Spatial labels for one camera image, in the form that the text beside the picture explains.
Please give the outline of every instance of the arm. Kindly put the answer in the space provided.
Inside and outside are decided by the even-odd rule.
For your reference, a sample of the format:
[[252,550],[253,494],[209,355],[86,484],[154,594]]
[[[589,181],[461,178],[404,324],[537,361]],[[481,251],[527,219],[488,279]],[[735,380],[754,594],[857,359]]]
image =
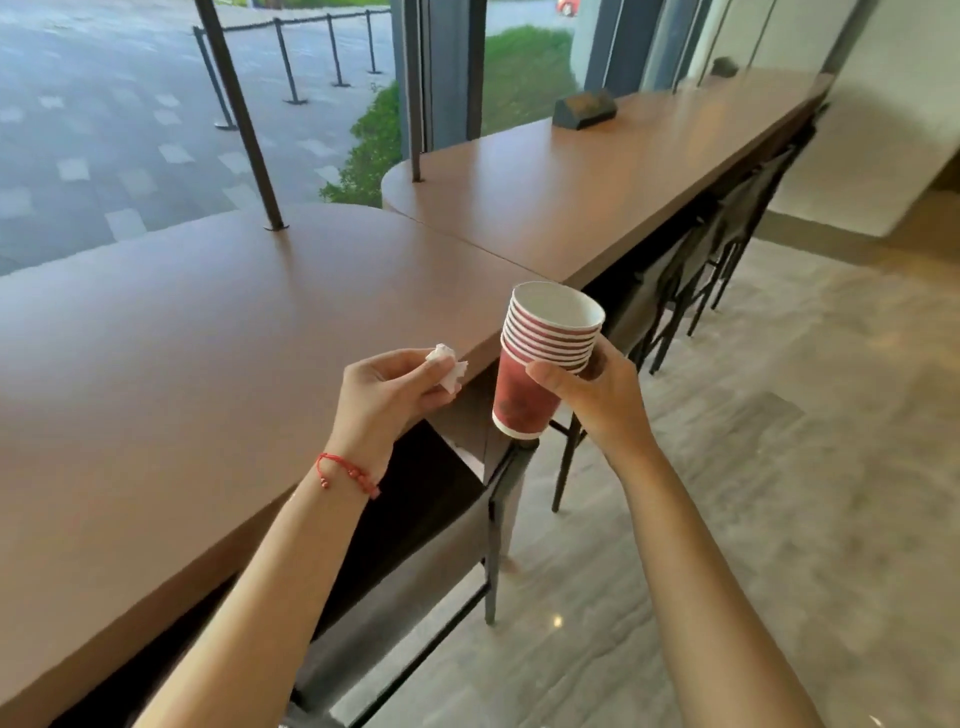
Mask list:
[[[325,452],[375,482],[406,424],[453,399],[437,382],[451,358],[391,352],[350,365]],[[277,726],[317,620],[347,555],[367,496],[340,466],[311,469],[280,509],[210,624],[136,722],[136,728]]]
[[690,728],[822,728],[647,421],[636,368],[606,339],[602,372],[527,372],[565,400],[623,483],[667,668]]

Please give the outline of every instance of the hand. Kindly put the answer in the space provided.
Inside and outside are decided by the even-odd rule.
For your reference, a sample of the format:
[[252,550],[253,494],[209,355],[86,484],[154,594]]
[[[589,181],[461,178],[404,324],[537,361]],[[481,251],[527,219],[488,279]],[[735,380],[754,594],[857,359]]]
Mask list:
[[432,351],[401,349],[344,369],[325,451],[346,458],[378,482],[408,423],[450,404],[456,396],[438,386],[456,361],[452,356],[424,361]]
[[605,337],[597,339],[584,377],[546,361],[531,362],[526,370],[537,384],[570,405],[614,467],[657,447],[636,367]]

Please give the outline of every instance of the paved sidewalk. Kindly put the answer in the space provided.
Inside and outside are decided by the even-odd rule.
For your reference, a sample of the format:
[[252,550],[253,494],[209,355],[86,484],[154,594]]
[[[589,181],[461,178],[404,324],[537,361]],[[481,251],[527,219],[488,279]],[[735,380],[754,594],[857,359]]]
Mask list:
[[[277,14],[218,12],[225,25]],[[550,0],[491,3],[490,15],[491,32],[512,21],[558,22]],[[221,112],[191,32],[198,22],[192,0],[0,8],[0,275],[259,206],[239,134],[213,125]],[[364,18],[334,27],[347,88],[332,85],[325,24],[284,28],[304,106],[283,103],[290,91],[272,28],[228,35],[282,205],[317,200],[339,179],[356,143],[350,127],[394,77],[389,15],[372,19],[376,76]]]

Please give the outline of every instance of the left arm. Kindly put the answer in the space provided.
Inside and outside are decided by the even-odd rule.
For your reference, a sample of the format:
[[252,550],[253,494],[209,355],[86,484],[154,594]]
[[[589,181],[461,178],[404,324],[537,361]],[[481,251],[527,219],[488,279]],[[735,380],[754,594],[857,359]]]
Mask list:
[[[350,365],[324,451],[387,470],[407,422],[453,399],[436,387],[451,358],[391,352]],[[367,496],[340,466],[311,469],[210,624],[150,701],[135,728],[277,726]]]

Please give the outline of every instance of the right arm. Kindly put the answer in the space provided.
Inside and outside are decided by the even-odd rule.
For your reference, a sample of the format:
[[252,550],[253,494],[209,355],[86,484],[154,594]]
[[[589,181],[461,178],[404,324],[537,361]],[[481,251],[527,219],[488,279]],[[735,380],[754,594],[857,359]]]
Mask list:
[[654,439],[636,368],[606,339],[580,379],[535,362],[623,483],[667,668],[690,728],[823,728],[813,702],[734,578]]

